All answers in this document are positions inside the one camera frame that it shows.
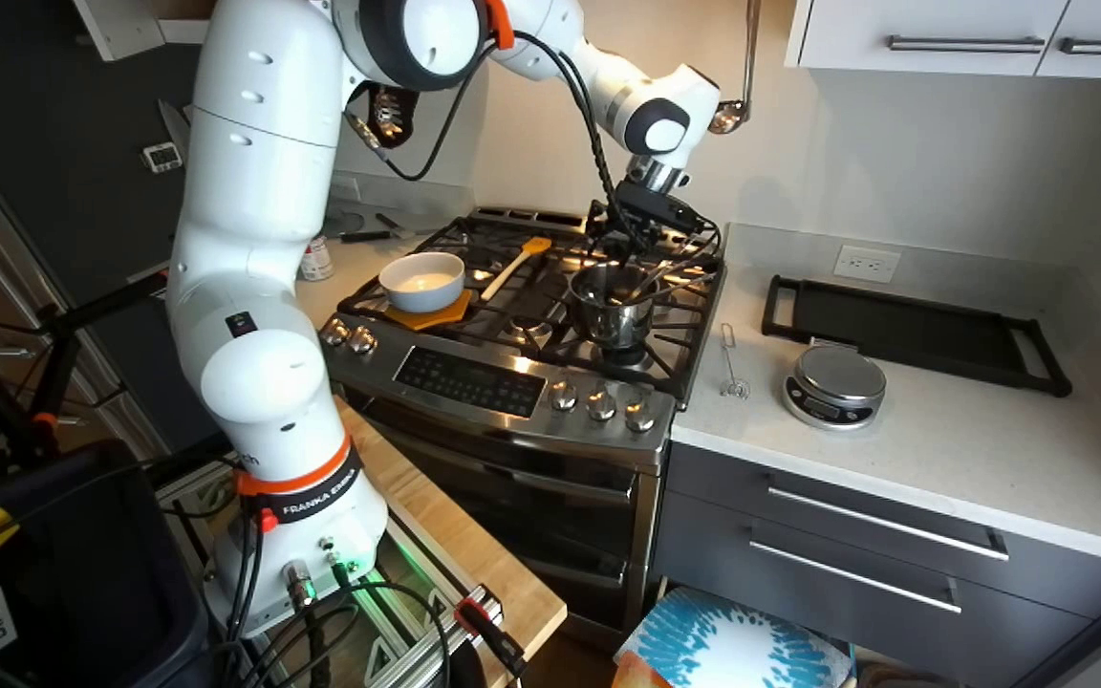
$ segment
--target stove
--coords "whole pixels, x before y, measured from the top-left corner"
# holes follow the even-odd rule
[[[661,283],[646,336],[623,352],[596,344],[570,298],[581,268],[619,264],[604,206],[489,206],[436,229],[417,252],[463,256],[466,294],[486,294],[528,237],[551,237],[551,248],[455,317],[409,325],[378,279],[363,283],[321,329],[329,378],[573,612],[631,631],[661,451],[688,409],[719,302],[719,233],[661,229],[658,245],[623,256]]]

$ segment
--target kitchen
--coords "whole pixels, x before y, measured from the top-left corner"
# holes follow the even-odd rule
[[[642,4],[642,11],[631,11],[631,4],[585,4],[585,11],[600,46],[631,54],[650,73],[692,61],[726,96],[738,92],[742,4],[707,4],[707,11],[696,4]],[[665,27],[684,23],[700,27],[696,34],[707,34],[707,42],[665,34]],[[1047,313],[1047,336],[1063,348],[1078,386],[1074,405],[1082,413],[1074,417],[1101,409],[1101,325],[1090,325],[1093,317],[1101,321],[1101,80],[799,73],[784,69],[788,27],[791,4],[768,0],[757,42],[753,122],[730,138],[703,141],[684,191],[692,206],[730,222],[730,275],[757,290],[772,271],[830,275],[845,241],[902,248],[895,287],[906,294]],[[478,134],[447,141],[443,161],[432,168],[432,187],[463,187],[474,203],[581,210],[596,195],[596,176],[585,138],[566,126],[573,118],[562,88],[524,84],[501,69],[489,69],[482,88],[486,103],[470,99],[459,122],[459,130]],[[394,187],[401,183],[386,180],[371,153],[344,145],[344,195],[359,191],[378,203],[386,195],[417,195],[417,187]],[[749,313],[749,321],[734,321],[734,363],[753,394],[795,352],[784,344],[768,363],[757,336],[757,302],[757,294],[726,290],[723,306],[734,317]],[[715,378],[723,371],[711,352],[700,386]],[[937,398],[963,386],[895,367],[887,420],[906,413],[906,401],[895,398],[898,378],[933,386],[925,394]],[[707,413],[707,394],[700,394],[677,428],[719,436],[711,420],[719,424],[723,417]],[[791,436],[791,420],[745,428],[761,440],[833,447],[833,440]],[[853,489],[887,489],[887,478],[860,474],[868,466],[864,455],[853,462],[860,466],[791,462],[791,470],[845,478]],[[1028,505],[979,512],[979,520],[1005,516],[1017,527],[1040,527]]]

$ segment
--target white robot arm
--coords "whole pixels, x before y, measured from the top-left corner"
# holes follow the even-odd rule
[[[577,0],[222,0],[191,103],[187,187],[176,226],[168,321],[187,382],[241,459],[245,516],[214,547],[222,619],[260,634],[291,615],[291,589],[336,589],[333,566],[375,566],[386,505],[340,424],[294,271],[321,229],[340,111],[363,84],[447,88],[493,23],[497,57],[554,76],[562,54],[596,122],[635,153],[646,191],[669,191],[719,92],[696,69],[665,80],[585,42]]]

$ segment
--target gray cabinet drawer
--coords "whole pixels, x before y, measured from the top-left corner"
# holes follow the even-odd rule
[[[726,505],[753,520],[788,524],[795,531],[845,539],[887,558],[944,570],[948,577],[1028,596],[1074,615],[1101,615],[1101,558],[1090,554],[696,447],[673,447],[665,489]]]
[[[1013,684],[1086,619],[925,566],[665,493],[658,577],[963,684]]]

